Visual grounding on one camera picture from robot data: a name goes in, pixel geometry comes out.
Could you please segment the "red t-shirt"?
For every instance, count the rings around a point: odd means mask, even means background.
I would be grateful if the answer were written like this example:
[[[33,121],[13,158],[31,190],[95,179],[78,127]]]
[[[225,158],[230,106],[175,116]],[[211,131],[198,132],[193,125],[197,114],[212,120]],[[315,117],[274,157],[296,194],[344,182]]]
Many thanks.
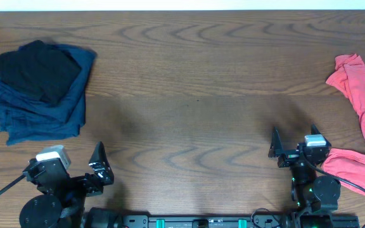
[[[338,89],[357,113],[365,139],[365,63],[358,54],[343,54],[335,58],[335,71],[326,83]],[[347,179],[365,189],[365,155],[349,149],[331,148],[322,169]]]

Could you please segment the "black t-shirt with white logo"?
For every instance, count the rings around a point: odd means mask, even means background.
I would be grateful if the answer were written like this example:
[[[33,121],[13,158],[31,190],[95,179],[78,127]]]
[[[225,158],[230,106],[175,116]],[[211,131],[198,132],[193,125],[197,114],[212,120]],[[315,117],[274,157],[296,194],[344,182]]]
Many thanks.
[[[57,105],[81,71],[68,51],[33,41],[0,54],[0,81],[37,101]]]

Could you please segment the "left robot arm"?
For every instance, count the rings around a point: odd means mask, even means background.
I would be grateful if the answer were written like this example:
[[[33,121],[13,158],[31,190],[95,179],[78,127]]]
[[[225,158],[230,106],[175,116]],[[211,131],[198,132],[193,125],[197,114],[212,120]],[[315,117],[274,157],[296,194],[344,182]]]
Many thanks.
[[[23,171],[26,180],[42,194],[29,200],[20,212],[22,227],[122,227],[122,217],[110,210],[85,211],[87,197],[103,194],[114,183],[105,147],[98,142],[89,160],[93,173],[71,177],[71,164],[63,145],[44,148]]]

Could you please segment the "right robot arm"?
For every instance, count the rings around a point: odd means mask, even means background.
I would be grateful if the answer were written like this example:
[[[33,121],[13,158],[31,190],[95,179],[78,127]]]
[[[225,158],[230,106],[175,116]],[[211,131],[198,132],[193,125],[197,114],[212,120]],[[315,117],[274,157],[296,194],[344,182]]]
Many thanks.
[[[331,213],[338,209],[340,182],[317,175],[317,165],[325,161],[331,144],[311,126],[311,133],[295,149],[284,149],[276,127],[268,157],[278,159],[278,167],[291,171],[291,198],[298,208],[280,218],[281,227],[333,227]]]

